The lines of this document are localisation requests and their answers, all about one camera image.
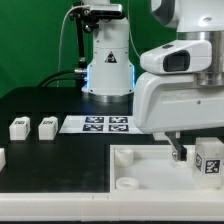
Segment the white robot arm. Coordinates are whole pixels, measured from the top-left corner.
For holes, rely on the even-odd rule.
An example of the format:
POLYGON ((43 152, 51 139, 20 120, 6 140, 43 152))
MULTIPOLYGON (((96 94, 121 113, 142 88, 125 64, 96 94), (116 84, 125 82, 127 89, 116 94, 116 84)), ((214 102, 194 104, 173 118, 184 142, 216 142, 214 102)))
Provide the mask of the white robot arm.
POLYGON ((151 0, 152 15, 177 39, 143 53, 134 76, 128 58, 128 21, 110 0, 82 0, 93 32, 86 96, 101 102, 134 96, 133 121, 144 133, 164 132, 174 158, 186 151, 179 131, 224 126, 224 0, 151 0))

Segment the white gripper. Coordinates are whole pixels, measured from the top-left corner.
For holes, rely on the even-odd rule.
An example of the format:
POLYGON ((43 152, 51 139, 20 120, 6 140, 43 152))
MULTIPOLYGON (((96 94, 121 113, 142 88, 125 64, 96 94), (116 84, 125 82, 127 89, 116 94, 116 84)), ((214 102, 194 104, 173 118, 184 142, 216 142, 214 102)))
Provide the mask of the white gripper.
POLYGON ((174 131, 224 127, 224 87, 200 87, 193 75, 145 72, 136 83, 133 121, 143 133, 166 132, 173 159, 186 161, 174 131))

